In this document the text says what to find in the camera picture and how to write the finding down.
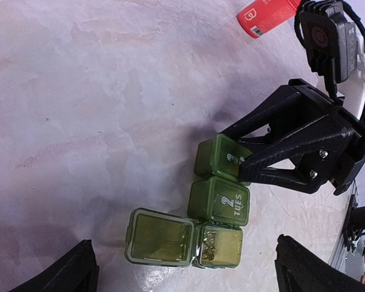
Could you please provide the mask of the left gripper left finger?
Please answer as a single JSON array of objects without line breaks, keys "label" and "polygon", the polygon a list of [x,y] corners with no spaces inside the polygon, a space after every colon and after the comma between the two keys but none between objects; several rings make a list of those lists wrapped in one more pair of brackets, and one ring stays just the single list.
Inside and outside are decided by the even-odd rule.
[{"label": "left gripper left finger", "polygon": [[13,291],[96,291],[99,266],[91,240],[82,240],[43,272]]}]

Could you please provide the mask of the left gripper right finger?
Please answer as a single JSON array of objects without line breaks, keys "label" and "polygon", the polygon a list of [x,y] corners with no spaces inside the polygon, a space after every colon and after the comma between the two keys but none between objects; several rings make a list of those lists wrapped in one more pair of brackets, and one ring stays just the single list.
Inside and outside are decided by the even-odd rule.
[{"label": "left gripper right finger", "polygon": [[365,284],[332,268],[288,235],[278,237],[276,252],[279,291],[365,291]]}]

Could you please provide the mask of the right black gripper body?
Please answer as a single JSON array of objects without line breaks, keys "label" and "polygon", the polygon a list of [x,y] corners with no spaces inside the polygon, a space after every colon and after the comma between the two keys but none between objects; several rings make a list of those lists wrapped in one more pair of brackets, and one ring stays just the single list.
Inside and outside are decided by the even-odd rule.
[{"label": "right black gripper body", "polygon": [[291,79],[288,84],[306,95],[306,99],[296,110],[297,128],[327,114],[338,114],[354,127],[350,144],[338,159],[333,176],[328,181],[335,188],[334,194],[340,195],[350,187],[365,163],[365,126],[347,110],[334,105],[325,94],[304,80]]}]

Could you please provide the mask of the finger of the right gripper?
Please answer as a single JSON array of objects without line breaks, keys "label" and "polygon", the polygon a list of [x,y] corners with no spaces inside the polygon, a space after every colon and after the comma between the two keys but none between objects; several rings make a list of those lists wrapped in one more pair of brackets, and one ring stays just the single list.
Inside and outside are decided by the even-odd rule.
[{"label": "finger of the right gripper", "polygon": [[240,181],[314,193],[333,176],[349,146],[354,127],[338,114],[327,114],[287,133],[240,165]]},{"label": "finger of the right gripper", "polygon": [[306,95],[303,92],[296,90],[293,86],[282,85],[257,108],[220,134],[237,141],[242,136],[274,122],[276,119],[284,120],[287,116],[291,116],[305,99]]}]

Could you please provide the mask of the green weekly pill organizer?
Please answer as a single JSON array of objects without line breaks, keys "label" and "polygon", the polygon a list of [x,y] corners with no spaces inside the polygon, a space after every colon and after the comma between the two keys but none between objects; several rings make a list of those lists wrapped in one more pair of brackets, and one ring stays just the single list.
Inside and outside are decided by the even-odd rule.
[{"label": "green weekly pill organizer", "polygon": [[249,184],[238,180],[238,170],[250,155],[225,134],[200,143],[194,167],[198,180],[190,188],[187,217],[135,209],[125,258],[139,265],[237,267],[250,208]]}]

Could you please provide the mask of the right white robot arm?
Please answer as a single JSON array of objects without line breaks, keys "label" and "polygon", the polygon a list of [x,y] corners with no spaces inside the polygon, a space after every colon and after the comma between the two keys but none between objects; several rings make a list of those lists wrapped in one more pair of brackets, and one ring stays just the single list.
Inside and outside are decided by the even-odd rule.
[{"label": "right white robot arm", "polygon": [[214,120],[251,151],[242,164],[252,183],[247,237],[333,243],[354,180],[365,202],[365,126],[302,80],[267,98],[232,84],[217,99]]}]

